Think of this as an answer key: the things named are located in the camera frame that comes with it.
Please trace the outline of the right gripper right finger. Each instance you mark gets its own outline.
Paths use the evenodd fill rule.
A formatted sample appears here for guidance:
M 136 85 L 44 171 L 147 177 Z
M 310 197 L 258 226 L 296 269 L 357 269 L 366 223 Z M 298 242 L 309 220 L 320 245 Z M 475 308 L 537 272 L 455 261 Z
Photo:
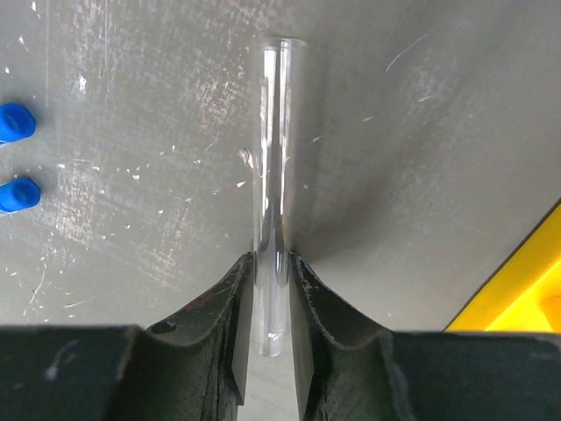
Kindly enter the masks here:
M 395 332 L 288 261 L 303 420 L 557 420 L 560 338 Z

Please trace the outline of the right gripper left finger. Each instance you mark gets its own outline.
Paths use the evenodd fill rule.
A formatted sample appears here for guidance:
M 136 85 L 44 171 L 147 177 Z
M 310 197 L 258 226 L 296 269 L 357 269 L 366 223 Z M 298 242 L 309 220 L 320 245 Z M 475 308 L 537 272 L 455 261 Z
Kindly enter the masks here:
M 136 325 L 1 329 L 4 420 L 233 420 L 245 400 L 254 262 Z

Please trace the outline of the yellow test tube rack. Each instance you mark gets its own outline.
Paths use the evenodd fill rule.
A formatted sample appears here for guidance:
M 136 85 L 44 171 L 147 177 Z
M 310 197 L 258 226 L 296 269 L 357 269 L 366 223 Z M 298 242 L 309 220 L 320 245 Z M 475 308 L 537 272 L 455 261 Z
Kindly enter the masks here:
M 448 332 L 560 333 L 560 206 L 507 258 Z

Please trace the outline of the glass test tube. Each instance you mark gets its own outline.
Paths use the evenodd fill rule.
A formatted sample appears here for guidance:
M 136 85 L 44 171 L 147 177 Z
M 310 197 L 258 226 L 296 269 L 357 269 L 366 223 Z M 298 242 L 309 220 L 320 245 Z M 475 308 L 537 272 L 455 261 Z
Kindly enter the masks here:
M 304 41 L 263 39 L 252 66 L 252 215 L 255 335 L 258 351 L 282 351 L 288 322 L 288 256 L 295 201 Z

